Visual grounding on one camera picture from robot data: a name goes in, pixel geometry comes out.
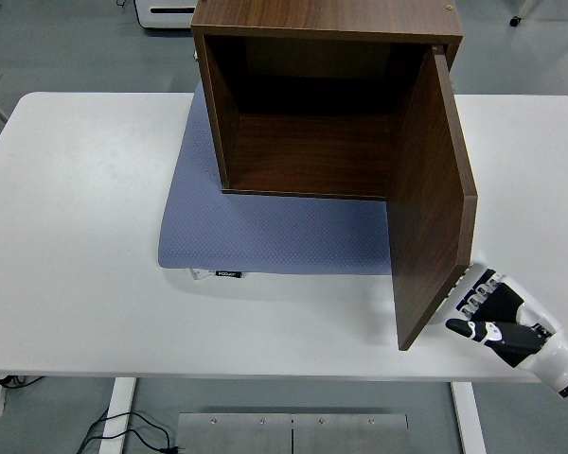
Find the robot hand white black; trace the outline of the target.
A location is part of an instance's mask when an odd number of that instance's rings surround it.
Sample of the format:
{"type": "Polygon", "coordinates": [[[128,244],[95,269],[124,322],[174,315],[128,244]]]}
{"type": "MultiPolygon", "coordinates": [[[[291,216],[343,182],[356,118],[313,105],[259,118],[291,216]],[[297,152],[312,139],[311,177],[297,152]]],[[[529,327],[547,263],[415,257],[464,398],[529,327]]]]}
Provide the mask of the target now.
{"type": "Polygon", "coordinates": [[[442,304],[445,325],[568,398],[568,340],[561,324],[509,276],[474,264],[442,304]]]}

